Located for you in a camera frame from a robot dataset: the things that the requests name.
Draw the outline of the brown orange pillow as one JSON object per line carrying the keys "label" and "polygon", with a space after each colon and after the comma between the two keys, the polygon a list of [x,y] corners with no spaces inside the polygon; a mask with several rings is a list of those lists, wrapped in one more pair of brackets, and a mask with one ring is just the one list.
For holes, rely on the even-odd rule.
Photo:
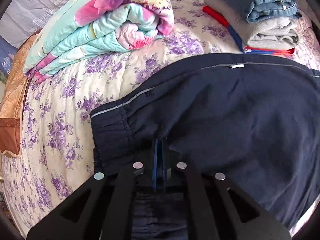
{"label": "brown orange pillow", "polygon": [[1,154],[20,158],[22,154],[23,109],[29,88],[29,79],[22,69],[38,33],[29,37],[14,57],[1,102]]}

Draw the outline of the folded red blue garment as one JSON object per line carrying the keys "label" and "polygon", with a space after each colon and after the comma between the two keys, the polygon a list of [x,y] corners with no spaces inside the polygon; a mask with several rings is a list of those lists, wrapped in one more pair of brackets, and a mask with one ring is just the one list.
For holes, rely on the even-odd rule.
{"label": "folded red blue garment", "polygon": [[209,6],[202,11],[227,28],[239,50],[246,54],[292,55],[299,43],[295,25],[289,22],[282,26],[277,19],[248,24],[234,15],[229,23],[223,14]]}

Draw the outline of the folded colourful floral quilt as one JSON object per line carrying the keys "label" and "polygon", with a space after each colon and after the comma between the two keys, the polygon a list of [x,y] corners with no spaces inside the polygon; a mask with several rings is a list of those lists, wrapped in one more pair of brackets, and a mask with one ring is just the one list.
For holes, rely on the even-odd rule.
{"label": "folded colourful floral quilt", "polygon": [[40,31],[23,73],[42,83],[87,58],[143,48],[174,23],[170,0],[70,0]]}

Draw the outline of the folded grey garment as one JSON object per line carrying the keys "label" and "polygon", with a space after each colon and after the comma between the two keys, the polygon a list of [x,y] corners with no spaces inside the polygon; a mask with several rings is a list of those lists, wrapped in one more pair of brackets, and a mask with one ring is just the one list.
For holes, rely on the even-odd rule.
{"label": "folded grey garment", "polygon": [[290,50],[299,44],[296,21],[289,17],[276,17],[257,23],[247,23],[240,14],[224,0],[204,0],[205,5],[220,13],[228,23],[240,49]]}

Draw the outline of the white lace curtain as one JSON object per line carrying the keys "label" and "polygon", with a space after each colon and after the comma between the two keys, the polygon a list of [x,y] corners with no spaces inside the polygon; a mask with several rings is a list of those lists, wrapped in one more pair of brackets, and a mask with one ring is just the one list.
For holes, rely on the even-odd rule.
{"label": "white lace curtain", "polygon": [[13,0],[1,18],[1,37],[18,48],[69,0]]}

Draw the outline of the navy blue pants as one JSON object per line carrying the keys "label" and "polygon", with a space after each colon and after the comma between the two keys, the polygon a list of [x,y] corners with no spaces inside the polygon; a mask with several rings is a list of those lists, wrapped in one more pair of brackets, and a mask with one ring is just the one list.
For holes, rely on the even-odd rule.
{"label": "navy blue pants", "polygon": [[290,239],[319,196],[319,71],[295,61],[189,57],[90,118],[95,239]]}

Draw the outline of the purple floral bed cover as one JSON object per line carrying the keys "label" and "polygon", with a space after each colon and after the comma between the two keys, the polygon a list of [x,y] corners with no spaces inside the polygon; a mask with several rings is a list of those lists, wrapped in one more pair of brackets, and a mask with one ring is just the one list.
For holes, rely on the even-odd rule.
{"label": "purple floral bed cover", "polygon": [[[260,55],[238,51],[228,30],[202,11],[204,0],[170,1],[175,23],[168,36],[143,48],[76,62],[42,83],[28,78],[22,154],[4,158],[7,197],[26,226],[33,226],[92,175],[90,114],[95,108],[127,96],[160,70],[189,57]],[[275,57],[319,71],[318,45],[306,56]]]}

